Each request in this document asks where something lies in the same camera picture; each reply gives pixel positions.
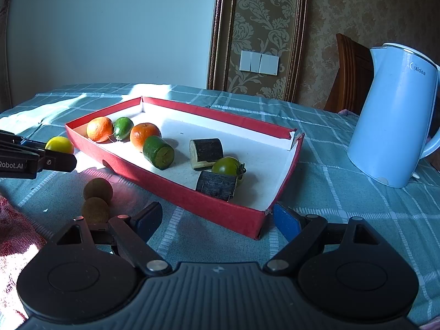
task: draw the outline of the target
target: midea logo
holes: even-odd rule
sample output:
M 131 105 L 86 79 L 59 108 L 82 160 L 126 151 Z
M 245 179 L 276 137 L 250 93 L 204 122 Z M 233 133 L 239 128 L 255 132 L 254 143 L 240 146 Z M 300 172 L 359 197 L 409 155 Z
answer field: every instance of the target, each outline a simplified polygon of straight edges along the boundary
M 423 75 L 426 74 L 425 71 L 423 71 L 423 70 L 421 70 L 419 67 L 417 67 L 417 65 L 416 65 L 414 62 L 411 62 L 411 63 L 410 63 L 410 68 L 411 68 L 413 71 L 417 71 L 417 72 L 419 72 L 419 73 L 421 73 L 421 74 L 423 74 Z

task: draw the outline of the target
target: light blue kettle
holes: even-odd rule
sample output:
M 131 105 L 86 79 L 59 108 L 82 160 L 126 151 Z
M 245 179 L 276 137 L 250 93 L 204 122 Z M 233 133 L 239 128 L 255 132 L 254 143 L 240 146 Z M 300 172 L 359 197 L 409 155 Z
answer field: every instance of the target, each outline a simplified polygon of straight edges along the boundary
M 440 146 L 440 131 L 425 143 L 440 67 L 424 54 L 397 43 L 384 43 L 370 51 L 375 76 L 347 155 L 376 181 L 402 188 L 419 159 Z

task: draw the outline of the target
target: wooden door frame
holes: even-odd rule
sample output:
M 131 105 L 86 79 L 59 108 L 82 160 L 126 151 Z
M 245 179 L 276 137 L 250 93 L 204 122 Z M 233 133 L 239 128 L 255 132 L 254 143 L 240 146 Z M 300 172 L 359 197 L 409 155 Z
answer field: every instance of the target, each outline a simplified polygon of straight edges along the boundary
M 212 29 L 207 88 L 226 91 L 230 44 L 234 27 L 236 0 L 216 0 Z M 296 0 L 296 16 L 292 31 L 292 48 L 286 76 L 284 100 L 294 101 L 299 87 L 299 71 L 303 51 L 307 0 Z

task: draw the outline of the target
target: tangerine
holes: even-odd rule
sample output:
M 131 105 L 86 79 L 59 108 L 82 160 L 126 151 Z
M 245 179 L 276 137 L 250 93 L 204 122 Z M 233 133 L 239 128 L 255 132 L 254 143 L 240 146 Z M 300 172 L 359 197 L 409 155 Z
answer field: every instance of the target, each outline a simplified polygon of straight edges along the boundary
M 147 139 L 147 137 L 151 135 L 162 137 L 161 131 L 154 124 L 152 123 L 137 124 L 131 129 L 130 141 L 134 145 L 136 150 L 142 152 L 142 149 L 145 144 L 145 140 Z
M 94 142 L 103 142 L 113 135 L 113 123 L 107 117 L 95 118 L 87 124 L 87 136 Z

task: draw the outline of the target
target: white light switch panel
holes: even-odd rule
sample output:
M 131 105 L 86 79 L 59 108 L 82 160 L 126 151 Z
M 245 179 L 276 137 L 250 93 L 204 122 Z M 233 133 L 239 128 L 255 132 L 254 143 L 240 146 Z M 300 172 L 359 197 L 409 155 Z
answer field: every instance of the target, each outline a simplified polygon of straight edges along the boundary
M 258 73 L 260 70 L 260 59 L 261 59 L 261 53 L 258 52 L 252 52 L 251 58 L 250 58 L 250 71 L 254 73 Z
M 252 52 L 251 51 L 241 51 L 240 57 L 240 67 L 238 68 L 241 71 L 250 71 L 250 59 Z
M 262 74 L 270 74 L 272 76 L 276 76 L 278 74 L 278 62 L 278 56 L 272 56 L 271 54 L 262 54 L 259 72 Z

